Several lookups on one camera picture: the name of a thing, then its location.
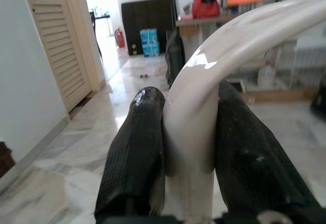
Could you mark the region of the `cream louvered door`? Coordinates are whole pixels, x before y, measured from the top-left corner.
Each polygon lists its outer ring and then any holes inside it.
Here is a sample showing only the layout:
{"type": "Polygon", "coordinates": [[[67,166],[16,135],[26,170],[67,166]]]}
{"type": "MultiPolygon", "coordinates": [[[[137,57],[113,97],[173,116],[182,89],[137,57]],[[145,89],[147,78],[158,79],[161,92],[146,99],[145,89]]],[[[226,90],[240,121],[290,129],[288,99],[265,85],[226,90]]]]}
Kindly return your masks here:
{"type": "Polygon", "coordinates": [[[90,21],[78,0],[28,0],[67,112],[99,91],[90,21]]]}

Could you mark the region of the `beige plastic dustpan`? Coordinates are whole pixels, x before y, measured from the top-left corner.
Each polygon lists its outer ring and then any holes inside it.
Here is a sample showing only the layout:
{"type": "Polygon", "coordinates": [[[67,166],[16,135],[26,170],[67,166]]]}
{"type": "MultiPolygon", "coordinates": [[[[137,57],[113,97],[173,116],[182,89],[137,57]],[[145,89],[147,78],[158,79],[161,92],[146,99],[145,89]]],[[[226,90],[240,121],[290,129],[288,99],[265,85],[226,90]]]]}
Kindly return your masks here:
{"type": "Polygon", "coordinates": [[[326,0],[286,0],[250,10],[209,36],[173,82],[163,109],[170,210],[212,216],[219,85],[255,56],[326,21],[326,0]]]}

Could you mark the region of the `wooden table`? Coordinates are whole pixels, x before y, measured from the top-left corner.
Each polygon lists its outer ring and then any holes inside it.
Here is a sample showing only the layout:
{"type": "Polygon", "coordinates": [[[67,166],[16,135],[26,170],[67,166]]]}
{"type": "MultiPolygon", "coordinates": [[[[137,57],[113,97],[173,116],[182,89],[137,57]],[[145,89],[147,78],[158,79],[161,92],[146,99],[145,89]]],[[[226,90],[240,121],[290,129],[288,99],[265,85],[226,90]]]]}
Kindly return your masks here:
{"type": "Polygon", "coordinates": [[[197,35],[198,44],[201,45],[204,42],[203,26],[205,24],[216,24],[221,26],[230,20],[238,17],[240,14],[221,14],[218,17],[207,17],[197,19],[180,19],[176,21],[176,26],[179,27],[182,37],[190,37],[191,35],[197,35]]]}

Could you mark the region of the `white framed black panel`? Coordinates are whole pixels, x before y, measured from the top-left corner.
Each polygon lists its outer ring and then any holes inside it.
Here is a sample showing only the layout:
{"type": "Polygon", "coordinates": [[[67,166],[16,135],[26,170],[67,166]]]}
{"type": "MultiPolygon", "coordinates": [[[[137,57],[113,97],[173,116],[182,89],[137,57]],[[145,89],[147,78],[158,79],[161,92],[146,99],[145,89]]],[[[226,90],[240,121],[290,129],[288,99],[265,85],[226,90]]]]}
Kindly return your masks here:
{"type": "Polygon", "coordinates": [[[242,79],[229,79],[228,82],[235,87],[239,93],[246,93],[246,86],[242,79]]]}

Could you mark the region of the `long wooden plank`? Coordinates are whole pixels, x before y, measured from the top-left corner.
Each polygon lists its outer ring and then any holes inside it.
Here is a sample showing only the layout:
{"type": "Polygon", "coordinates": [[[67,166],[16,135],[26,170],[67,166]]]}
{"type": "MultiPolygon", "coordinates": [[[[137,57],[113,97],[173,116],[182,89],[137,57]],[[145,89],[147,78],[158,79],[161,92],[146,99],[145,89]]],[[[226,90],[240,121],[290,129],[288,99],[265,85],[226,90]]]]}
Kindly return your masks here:
{"type": "Polygon", "coordinates": [[[241,94],[247,104],[312,101],[318,89],[252,91],[241,94]]]}

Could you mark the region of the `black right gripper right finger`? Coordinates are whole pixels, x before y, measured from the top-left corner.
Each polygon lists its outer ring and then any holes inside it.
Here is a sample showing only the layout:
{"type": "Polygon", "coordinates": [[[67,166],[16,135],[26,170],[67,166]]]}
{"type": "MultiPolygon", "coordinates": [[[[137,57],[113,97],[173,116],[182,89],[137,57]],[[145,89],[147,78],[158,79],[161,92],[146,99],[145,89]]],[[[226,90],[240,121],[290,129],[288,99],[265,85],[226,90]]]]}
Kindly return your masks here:
{"type": "Polygon", "coordinates": [[[220,83],[215,172],[229,213],[291,205],[320,209],[273,133],[227,81],[220,83]]]}

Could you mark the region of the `black chair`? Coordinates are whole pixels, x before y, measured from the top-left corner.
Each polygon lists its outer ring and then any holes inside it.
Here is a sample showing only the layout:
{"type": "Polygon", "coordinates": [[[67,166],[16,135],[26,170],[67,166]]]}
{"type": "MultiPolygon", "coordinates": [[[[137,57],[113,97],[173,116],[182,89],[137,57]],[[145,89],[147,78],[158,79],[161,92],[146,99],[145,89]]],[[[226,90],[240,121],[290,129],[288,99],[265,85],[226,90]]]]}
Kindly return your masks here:
{"type": "Polygon", "coordinates": [[[91,23],[92,23],[92,27],[93,27],[93,31],[94,31],[94,35],[95,35],[95,41],[96,41],[96,44],[97,44],[97,47],[98,47],[99,55],[102,58],[102,53],[101,53],[101,50],[100,50],[100,47],[99,47],[99,44],[98,44],[98,41],[97,41],[97,37],[96,37],[96,18],[95,18],[95,13],[94,13],[94,11],[91,11],[89,13],[90,13],[90,17],[91,17],[91,23]]]}

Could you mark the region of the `red bag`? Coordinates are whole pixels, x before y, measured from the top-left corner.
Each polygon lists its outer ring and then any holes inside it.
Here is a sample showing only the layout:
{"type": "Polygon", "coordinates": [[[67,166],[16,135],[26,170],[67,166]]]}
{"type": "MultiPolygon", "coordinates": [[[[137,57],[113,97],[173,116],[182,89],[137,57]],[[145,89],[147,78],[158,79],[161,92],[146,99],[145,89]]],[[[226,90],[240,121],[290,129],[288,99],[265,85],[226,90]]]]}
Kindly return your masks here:
{"type": "Polygon", "coordinates": [[[220,12],[217,0],[193,0],[193,18],[217,17],[220,15],[220,12]]]}

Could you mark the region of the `red fire extinguisher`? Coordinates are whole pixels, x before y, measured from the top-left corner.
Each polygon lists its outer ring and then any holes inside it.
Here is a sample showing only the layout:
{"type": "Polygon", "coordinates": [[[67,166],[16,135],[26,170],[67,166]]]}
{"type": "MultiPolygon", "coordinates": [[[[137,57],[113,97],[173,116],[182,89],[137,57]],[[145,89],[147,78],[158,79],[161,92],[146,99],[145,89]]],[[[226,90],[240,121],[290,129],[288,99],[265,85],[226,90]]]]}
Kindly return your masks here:
{"type": "Polygon", "coordinates": [[[123,35],[123,32],[121,31],[120,28],[116,29],[115,30],[115,41],[116,41],[116,44],[119,48],[124,48],[125,47],[125,41],[124,41],[124,35],[123,35]]]}

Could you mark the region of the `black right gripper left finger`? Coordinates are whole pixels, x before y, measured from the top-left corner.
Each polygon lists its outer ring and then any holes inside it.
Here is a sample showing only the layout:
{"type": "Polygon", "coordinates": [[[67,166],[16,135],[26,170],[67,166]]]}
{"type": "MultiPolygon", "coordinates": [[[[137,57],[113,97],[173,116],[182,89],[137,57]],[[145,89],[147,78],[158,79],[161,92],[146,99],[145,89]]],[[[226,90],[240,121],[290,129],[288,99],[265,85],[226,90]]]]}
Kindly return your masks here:
{"type": "Polygon", "coordinates": [[[160,215],[165,205],[165,98],[156,87],[140,89],[107,153],[94,217],[160,215]]]}

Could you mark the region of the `blue cardboard box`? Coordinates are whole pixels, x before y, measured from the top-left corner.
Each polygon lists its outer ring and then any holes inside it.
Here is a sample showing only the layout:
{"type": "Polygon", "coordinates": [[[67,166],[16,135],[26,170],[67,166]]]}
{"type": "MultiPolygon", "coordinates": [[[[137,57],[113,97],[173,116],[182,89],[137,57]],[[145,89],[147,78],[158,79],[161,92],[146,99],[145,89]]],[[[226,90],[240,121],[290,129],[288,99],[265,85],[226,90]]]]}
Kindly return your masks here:
{"type": "Polygon", "coordinates": [[[158,57],[160,55],[160,45],[157,29],[140,30],[140,37],[144,57],[158,57]]]}

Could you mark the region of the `white plastic jug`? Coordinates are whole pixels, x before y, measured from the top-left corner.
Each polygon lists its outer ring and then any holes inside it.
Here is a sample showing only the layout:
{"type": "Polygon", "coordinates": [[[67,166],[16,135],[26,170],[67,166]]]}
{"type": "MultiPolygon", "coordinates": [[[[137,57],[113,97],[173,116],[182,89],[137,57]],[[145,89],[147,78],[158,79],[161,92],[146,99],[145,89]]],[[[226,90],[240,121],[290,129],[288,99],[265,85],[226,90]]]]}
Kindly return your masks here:
{"type": "Polygon", "coordinates": [[[271,65],[265,65],[258,71],[257,86],[269,89],[274,86],[276,71],[271,65]]]}

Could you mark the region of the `black cylindrical bag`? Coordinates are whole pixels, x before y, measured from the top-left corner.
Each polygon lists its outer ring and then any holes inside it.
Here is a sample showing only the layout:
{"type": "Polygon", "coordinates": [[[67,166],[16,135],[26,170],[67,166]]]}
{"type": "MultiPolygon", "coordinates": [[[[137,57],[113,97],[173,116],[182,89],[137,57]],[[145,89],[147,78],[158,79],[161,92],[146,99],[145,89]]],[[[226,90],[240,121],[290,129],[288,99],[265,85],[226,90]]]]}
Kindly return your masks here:
{"type": "Polygon", "coordinates": [[[184,45],[178,27],[172,32],[167,32],[165,60],[166,79],[170,88],[185,64],[184,45]]]}

